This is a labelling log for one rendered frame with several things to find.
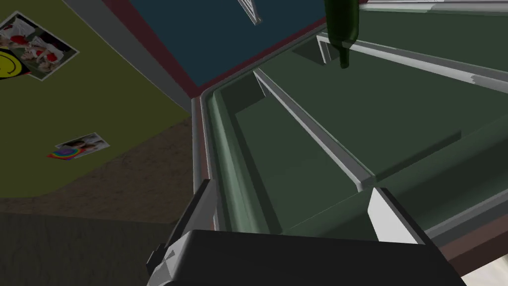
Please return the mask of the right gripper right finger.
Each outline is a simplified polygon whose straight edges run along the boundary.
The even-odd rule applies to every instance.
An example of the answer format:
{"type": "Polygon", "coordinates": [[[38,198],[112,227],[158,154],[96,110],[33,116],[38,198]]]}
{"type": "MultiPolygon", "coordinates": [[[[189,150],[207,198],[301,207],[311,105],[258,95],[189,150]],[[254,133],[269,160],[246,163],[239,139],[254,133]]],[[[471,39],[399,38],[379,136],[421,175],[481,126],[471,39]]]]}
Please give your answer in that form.
{"type": "Polygon", "coordinates": [[[388,189],[372,189],[367,212],[379,241],[428,244],[425,232],[388,189]]]}

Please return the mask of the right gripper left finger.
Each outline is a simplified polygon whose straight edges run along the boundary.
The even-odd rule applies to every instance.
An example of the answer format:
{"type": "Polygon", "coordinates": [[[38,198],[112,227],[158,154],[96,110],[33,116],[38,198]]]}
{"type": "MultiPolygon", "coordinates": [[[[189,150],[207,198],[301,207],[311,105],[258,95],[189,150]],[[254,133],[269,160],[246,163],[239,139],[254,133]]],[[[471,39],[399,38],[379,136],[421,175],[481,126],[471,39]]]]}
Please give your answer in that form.
{"type": "Polygon", "coordinates": [[[165,245],[169,248],[191,230],[211,230],[213,216],[217,208],[217,189],[213,179],[204,179],[165,245]]]}

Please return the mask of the dark red fridge, green inside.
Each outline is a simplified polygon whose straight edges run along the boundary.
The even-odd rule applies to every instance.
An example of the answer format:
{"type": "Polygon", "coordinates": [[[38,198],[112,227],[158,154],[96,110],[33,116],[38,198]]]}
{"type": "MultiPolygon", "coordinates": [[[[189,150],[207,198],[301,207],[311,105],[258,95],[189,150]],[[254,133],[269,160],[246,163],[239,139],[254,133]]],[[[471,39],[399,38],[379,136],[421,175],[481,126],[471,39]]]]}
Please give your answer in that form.
{"type": "Polygon", "coordinates": [[[508,286],[508,0],[367,0],[207,90],[215,230],[388,240],[387,188],[468,285],[508,286]]]}

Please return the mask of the small picture with rainbow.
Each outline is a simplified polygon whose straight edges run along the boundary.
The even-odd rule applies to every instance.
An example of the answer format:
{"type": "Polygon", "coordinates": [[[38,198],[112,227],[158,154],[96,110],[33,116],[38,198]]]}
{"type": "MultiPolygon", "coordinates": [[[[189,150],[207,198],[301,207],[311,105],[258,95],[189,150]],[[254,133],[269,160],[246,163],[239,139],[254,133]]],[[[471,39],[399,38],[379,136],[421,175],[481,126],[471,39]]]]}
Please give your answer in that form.
{"type": "Polygon", "coordinates": [[[56,146],[48,158],[71,160],[108,148],[110,145],[97,133],[79,137],[56,146]]]}

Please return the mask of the dark green glass bottle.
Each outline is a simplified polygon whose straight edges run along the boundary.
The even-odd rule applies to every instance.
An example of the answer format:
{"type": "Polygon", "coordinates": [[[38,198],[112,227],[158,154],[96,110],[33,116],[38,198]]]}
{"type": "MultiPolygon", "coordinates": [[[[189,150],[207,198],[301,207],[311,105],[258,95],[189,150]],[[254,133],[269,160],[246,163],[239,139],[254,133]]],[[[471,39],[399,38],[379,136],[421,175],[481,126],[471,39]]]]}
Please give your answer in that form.
{"type": "Polygon", "coordinates": [[[338,50],[341,68],[350,65],[350,48],[359,35],[359,0],[323,0],[330,44],[338,50]]]}

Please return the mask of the yellow smiley face sticker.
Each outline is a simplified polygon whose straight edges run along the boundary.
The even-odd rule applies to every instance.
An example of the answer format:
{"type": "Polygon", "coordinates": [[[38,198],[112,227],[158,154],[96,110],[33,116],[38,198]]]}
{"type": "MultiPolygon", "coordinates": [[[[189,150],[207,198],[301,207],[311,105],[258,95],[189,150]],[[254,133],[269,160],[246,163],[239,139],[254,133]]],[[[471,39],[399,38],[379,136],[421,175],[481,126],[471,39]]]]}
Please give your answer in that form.
{"type": "Polygon", "coordinates": [[[29,68],[9,48],[0,47],[0,80],[30,73],[29,68]]]}

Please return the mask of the photo collage wall picture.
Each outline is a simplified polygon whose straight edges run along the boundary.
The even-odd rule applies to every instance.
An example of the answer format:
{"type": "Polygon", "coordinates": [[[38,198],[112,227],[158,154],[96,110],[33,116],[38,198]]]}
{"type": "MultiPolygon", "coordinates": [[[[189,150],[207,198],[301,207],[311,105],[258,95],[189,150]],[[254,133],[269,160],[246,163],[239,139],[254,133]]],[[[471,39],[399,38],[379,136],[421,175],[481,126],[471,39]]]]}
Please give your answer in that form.
{"type": "Polygon", "coordinates": [[[30,76],[40,81],[79,54],[79,50],[18,11],[0,24],[0,43],[27,66],[30,76]]]}

